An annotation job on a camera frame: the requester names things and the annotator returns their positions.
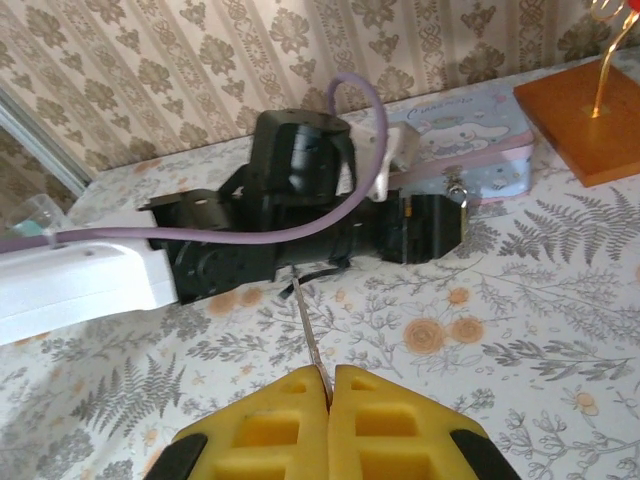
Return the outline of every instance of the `glass object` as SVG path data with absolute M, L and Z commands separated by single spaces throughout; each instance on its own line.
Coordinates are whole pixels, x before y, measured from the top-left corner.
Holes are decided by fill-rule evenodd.
M 21 237 L 59 232 L 73 227 L 62 209 L 42 193 L 21 203 L 6 218 L 5 226 Z

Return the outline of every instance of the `wooden base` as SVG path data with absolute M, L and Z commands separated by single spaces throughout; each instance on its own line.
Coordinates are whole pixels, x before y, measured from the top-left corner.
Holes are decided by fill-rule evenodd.
M 611 67 L 591 118 L 600 62 L 516 87 L 522 109 L 585 187 L 640 173 L 640 85 Z

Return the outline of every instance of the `table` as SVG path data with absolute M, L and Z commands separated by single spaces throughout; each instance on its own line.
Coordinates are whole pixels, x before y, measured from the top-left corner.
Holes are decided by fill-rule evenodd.
M 616 62 L 640 81 L 640 49 Z M 346 118 L 373 121 L 368 111 Z M 106 172 L 71 215 L 95 220 L 216 188 L 250 144 Z M 308 284 L 324 361 L 369 369 L 478 420 L 523 479 L 638 478 L 640 178 L 585 189 L 539 135 L 533 164 L 531 194 L 479 207 L 456 254 L 407 267 L 358 258 Z M 277 299 L 283 285 L 0 348 L 0 478 L 141 478 L 178 429 L 307 363 L 293 297 Z

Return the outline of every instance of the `patterned wallpaper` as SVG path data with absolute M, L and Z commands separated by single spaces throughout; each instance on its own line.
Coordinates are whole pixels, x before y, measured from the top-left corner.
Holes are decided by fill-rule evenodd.
M 338 71 L 391 101 L 597 54 L 612 26 L 589 4 L 0 0 L 0 86 L 104 170 L 249 134 L 265 109 L 323 109 Z M 342 111 L 364 105 L 341 87 Z
M 75 196 L 25 150 L 6 130 L 0 129 L 0 235 L 5 217 L 21 202 L 48 194 L 65 211 Z

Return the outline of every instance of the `purple cable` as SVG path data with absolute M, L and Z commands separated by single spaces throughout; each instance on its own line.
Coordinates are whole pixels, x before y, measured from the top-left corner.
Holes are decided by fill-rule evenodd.
M 132 228 L 132 227 L 110 227 L 110 228 L 88 228 L 84 230 L 73 230 L 60 232 L 56 235 L 56 242 L 80 242 L 86 240 L 102 238 L 158 238 L 166 240 L 184 240 L 207 243 L 233 243 L 244 245 L 264 245 L 269 243 L 282 243 L 307 237 L 318 233 L 334 223 L 342 220 L 349 212 L 356 208 L 376 181 L 376 177 L 382 169 L 384 155 L 387 151 L 387 114 L 378 94 L 373 86 L 364 78 L 355 73 L 342 72 L 329 84 L 327 97 L 329 98 L 329 113 L 336 114 L 335 93 L 336 88 L 343 82 L 354 83 L 369 97 L 376 113 L 376 151 L 375 159 L 369 175 L 356 187 L 349 197 L 342 202 L 335 210 L 332 210 L 323 217 L 313 222 L 287 230 L 275 232 L 211 232 L 207 230 L 196 230 L 190 228 Z M 0 242 L 0 253 L 26 250 L 29 248 L 42 247 L 49 242 L 45 236 L 24 237 Z

